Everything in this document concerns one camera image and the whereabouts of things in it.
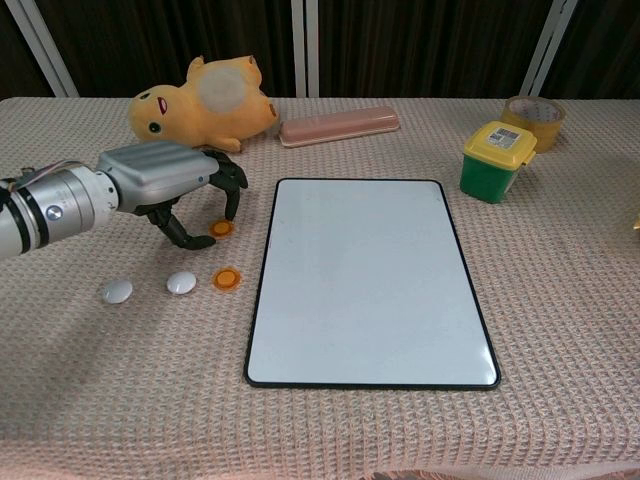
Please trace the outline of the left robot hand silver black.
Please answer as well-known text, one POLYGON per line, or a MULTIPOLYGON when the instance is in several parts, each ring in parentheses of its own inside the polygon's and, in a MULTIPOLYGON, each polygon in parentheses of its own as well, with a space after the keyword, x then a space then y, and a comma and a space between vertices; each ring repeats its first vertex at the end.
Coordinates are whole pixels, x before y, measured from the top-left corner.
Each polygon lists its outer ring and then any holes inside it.
POLYGON ((106 175, 118 196, 118 210, 145 216, 175 246, 201 250, 216 243, 192 236, 173 215, 182 196, 211 185, 225 192, 225 219, 237 213, 240 192, 248 187, 244 170, 223 152, 194 149, 169 141, 124 146, 99 155, 97 172, 106 175))

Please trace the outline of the white round magnet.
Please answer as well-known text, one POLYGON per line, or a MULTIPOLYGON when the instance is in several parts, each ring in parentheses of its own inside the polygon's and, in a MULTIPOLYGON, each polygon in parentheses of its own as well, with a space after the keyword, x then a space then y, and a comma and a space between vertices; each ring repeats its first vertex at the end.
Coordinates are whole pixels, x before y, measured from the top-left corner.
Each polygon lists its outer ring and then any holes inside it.
POLYGON ((106 284, 102 290, 102 300, 107 304, 126 302, 133 293, 133 284, 127 279, 117 279, 106 284))
POLYGON ((173 295, 184 295, 190 293, 197 285, 197 278, 194 273, 180 271, 172 273, 166 281, 166 288, 173 295))

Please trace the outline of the yellow plush toy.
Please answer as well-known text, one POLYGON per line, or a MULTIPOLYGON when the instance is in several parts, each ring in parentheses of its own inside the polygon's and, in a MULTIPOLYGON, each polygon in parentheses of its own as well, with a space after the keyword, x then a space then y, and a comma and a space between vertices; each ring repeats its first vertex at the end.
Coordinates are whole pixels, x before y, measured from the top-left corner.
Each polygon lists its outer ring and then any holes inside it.
POLYGON ((132 98, 129 125, 143 142, 165 140, 237 153, 244 140, 279 120, 261 83, 252 55, 211 62, 199 56, 190 62, 182 86, 156 85, 132 98))

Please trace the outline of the dark brown pleated curtain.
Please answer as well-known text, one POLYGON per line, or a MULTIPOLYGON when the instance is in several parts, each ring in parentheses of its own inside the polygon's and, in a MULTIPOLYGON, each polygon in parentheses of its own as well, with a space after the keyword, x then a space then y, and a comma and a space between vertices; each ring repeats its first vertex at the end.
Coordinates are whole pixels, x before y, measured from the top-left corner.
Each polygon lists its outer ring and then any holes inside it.
MULTIPOLYGON (((506 98, 553 0, 318 0, 323 97, 506 98)), ((192 59, 253 55, 296 93, 291 0, 35 0, 84 97, 178 85, 192 59)), ((578 0, 541 93, 640 99, 640 0, 578 0)))

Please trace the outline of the pink pencil case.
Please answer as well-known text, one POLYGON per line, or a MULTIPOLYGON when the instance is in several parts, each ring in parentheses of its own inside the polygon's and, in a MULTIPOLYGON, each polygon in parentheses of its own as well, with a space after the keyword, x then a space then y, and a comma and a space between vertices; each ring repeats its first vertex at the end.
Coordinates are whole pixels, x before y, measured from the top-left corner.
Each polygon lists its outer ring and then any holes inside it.
POLYGON ((388 106, 369 107, 286 120, 279 138, 287 148, 387 133, 400 128, 397 113, 388 106))

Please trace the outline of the green container yellow lid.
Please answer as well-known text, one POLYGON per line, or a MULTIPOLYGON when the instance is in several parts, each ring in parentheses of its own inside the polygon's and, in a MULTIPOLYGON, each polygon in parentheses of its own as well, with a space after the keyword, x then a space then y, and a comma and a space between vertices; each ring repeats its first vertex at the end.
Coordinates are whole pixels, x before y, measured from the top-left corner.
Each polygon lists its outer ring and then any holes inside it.
POLYGON ((501 121, 483 125, 465 142, 460 190, 486 203, 500 203, 536 155, 536 144, 529 130, 501 121))

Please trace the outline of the yellow packing tape roll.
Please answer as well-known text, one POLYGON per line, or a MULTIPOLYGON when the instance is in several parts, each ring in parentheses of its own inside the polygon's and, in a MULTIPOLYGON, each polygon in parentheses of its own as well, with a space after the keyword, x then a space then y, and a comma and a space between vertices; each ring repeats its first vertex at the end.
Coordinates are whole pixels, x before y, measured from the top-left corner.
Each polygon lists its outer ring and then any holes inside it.
POLYGON ((537 96, 514 96, 506 100, 501 121, 530 131, 537 139, 535 151, 544 153, 555 144, 566 118, 554 100, 537 96))

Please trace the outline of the white frame pole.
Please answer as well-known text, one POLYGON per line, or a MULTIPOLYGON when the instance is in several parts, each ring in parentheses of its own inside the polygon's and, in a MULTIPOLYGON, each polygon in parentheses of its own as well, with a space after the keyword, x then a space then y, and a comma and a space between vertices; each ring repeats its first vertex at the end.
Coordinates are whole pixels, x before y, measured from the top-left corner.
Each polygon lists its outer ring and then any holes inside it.
POLYGON ((35 0, 4 0, 42 74, 56 97, 79 91, 35 0))
POLYGON ((522 82, 520 96, 539 96, 579 0, 553 0, 522 82))
POLYGON ((290 0, 297 98, 320 97, 319 0, 290 0))

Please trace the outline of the white magnetic board black frame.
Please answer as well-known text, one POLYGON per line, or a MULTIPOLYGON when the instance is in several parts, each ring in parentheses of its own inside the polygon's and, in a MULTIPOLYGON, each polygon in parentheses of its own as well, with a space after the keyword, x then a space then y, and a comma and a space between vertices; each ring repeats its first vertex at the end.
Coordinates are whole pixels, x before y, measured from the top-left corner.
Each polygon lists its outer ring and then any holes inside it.
POLYGON ((281 179, 244 375, 262 388, 497 387, 442 185, 281 179))

